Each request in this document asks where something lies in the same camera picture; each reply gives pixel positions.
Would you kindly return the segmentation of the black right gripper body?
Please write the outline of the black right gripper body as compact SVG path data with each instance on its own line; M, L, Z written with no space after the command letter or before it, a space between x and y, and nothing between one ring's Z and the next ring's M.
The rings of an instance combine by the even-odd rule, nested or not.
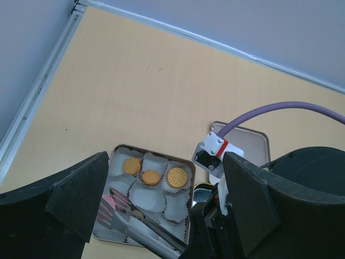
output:
M243 249L231 212L220 211L217 185L198 184L195 191L209 190L209 197L189 211L188 245L180 258L242 258Z

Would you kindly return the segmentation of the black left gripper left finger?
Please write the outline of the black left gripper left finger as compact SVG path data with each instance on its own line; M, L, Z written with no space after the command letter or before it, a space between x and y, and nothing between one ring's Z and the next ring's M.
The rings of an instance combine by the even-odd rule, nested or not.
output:
M1 194L1 258L81 258L108 174L107 152Z

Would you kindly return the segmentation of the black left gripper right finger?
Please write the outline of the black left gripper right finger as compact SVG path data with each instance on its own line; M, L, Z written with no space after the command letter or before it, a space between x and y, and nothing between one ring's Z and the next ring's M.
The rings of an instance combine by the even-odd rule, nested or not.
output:
M261 167L228 152L229 200L247 258L344 258L344 151L306 147Z

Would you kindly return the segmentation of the pink round cookie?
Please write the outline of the pink round cookie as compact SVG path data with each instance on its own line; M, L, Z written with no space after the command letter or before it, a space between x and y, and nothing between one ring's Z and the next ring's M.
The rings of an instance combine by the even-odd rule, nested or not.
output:
M114 215L115 209L116 205L113 198L104 194L101 198L98 210L100 217L110 221Z

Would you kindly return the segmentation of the silver metal tongs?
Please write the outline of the silver metal tongs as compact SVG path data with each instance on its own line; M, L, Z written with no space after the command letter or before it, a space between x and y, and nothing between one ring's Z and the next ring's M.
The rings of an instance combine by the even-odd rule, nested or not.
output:
M115 229L122 234L129 236L141 246L145 247L160 258L179 258L184 253L188 247L185 242L178 239L145 213L140 211L135 205L133 205L129 198L118 190L111 188L110 193L111 194L109 196L113 198L116 205L114 215L112 219L108 221L104 218L101 218L98 213L96 216L96 221L99 224L108 229ZM155 234L169 243L172 248L167 247L158 240L144 233L139 228L135 227L133 224L129 223L124 215L139 220L144 224L144 226L148 227Z

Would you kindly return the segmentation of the dotted round yellow cookie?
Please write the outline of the dotted round yellow cookie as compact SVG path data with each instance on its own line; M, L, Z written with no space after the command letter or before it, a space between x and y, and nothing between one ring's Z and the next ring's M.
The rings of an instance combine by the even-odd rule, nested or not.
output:
M188 181L187 172L180 167L174 167L169 170L167 174L167 181L172 188L182 188L186 185Z

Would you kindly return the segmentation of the plain round orange cookie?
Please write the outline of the plain round orange cookie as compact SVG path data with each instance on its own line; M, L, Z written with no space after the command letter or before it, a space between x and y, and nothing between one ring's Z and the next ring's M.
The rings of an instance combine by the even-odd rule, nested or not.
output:
M123 163L123 171L128 175L136 175L141 170L141 159L130 157Z

